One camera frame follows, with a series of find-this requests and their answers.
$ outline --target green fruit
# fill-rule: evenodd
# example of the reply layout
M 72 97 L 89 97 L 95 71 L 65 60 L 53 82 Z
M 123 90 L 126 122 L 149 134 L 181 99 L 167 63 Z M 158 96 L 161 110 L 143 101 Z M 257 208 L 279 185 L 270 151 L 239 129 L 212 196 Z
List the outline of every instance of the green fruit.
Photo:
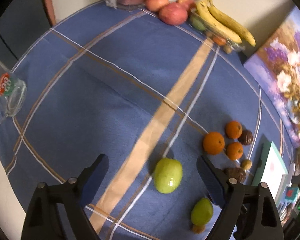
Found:
M 163 158 L 158 161 L 154 169 L 154 186 L 160 193 L 171 193 L 182 179 L 182 165 L 179 161 Z
M 196 226 L 203 226 L 210 221 L 213 215 L 213 207 L 207 198 L 202 198 L 194 206 L 191 212 L 191 222 Z
M 197 29 L 198 31 L 204 31 L 206 27 L 204 24 L 194 15 L 190 17 L 190 22 L 193 28 Z

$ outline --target transparent glass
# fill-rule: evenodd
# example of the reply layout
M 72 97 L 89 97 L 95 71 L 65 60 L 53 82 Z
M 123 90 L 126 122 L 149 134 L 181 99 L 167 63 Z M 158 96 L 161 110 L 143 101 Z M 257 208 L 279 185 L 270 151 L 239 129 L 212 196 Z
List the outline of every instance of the transparent glass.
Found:
M 0 61 L 0 124 L 7 117 L 15 116 L 26 97 L 26 83 Z

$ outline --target metal bolt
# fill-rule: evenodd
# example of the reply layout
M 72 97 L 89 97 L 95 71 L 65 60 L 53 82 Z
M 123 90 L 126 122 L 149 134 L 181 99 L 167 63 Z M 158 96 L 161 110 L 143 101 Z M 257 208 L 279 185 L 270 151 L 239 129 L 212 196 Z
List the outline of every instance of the metal bolt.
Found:
M 265 182 L 261 182 L 261 187 L 264 187 L 264 188 L 267 188 L 268 187 L 268 184 L 266 184 Z
M 72 178 L 68 179 L 68 182 L 69 182 L 70 184 L 74 184 L 74 183 L 77 182 L 77 178 L 72 177 Z
M 44 188 L 46 186 L 46 184 L 44 182 L 39 182 L 37 187 L 38 188 Z
M 237 184 L 237 183 L 238 183 L 238 181 L 237 181 L 235 178 L 230 178 L 230 179 L 229 179 L 229 182 L 230 182 L 231 184 Z

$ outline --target floral painting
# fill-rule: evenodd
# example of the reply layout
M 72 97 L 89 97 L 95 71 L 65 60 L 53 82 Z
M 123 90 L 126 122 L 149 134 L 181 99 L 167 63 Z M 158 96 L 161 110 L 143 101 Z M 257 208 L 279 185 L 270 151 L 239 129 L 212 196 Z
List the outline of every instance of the floral painting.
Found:
M 276 107 L 294 147 L 300 145 L 300 11 L 295 7 L 244 64 Z

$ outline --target yellow banana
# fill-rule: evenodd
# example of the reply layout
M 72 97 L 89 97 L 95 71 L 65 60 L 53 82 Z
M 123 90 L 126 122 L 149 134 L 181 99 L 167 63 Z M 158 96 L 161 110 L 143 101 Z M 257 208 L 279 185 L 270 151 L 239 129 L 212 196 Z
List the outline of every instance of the yellow banana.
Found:
M 230 30 L 228 27 L 224 26 L 222 23 L 218 22 L 209 12 L 208 6 L 206 4 L 206 0 L 202 0 L 196 4 L 197 11 L 199 16 L 205 20 L 205 22 L 209 25 L 210 28 L 216 30 L 219 34 L 221 34 L 225 38 L 229 38 L 230 40 L 241 43 L 239 35 L 234 31 Z
M 209 2 L 210 2 L 210 6 L 208 6 L 209 12 L 213 17 L 215 17 L 216 20 L 221 22 L 229 29 L 233 30 L 235 33 L 237 33 L 240 36 L 240 38 L 245 39 L 253 47 L 256 45 L 256 41 L 254 40 L 252 34 L 245 27 L 243 27 L 240 23 L 236 22 L 230 16 L 226 15 L 225 13 L 217 9 L 213 5 L 212 0 L 209 0 Z

